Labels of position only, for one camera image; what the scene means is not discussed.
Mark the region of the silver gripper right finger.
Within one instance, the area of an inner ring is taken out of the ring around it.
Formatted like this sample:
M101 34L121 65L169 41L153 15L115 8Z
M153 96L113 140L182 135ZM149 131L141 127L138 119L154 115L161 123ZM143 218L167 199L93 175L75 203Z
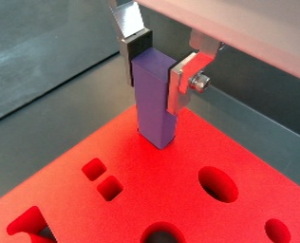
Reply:
M213 62L224 44L212 36L194 29L190 32L189 45L195 49L169 70L169 92L166 110L177 115L189 103L190 89L204 92L210 78L204 69Z

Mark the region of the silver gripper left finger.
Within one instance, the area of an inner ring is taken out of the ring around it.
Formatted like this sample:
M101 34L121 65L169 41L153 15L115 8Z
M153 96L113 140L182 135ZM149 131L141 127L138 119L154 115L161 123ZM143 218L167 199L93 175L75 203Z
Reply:
M153 31L143 25L138 3L134 0L110 0L113 25L125 59L129 85L134 85L133 59L153 46Z

